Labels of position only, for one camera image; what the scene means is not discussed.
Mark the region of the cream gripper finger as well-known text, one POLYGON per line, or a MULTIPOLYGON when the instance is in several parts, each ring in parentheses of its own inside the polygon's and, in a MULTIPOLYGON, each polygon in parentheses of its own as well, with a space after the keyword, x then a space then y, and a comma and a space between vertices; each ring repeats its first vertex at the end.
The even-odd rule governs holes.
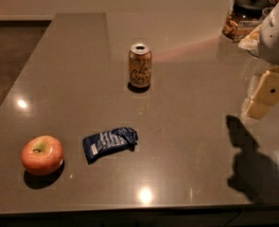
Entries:
POLYGON ((271 109, 271 106, 255 102, 250 98, 246 98, 242 105, 242 112, 253 119, 263 118, 271 109))

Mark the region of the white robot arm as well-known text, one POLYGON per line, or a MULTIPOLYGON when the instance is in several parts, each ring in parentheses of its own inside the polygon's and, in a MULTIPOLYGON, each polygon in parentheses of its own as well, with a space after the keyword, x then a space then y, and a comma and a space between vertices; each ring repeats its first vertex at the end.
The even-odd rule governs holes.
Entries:
POLYGON ((261 119, 279 101, 279 2, 238 46, 256 52, 259 59, 270 65, 253 76, 242 106, 246 116, 261 119))

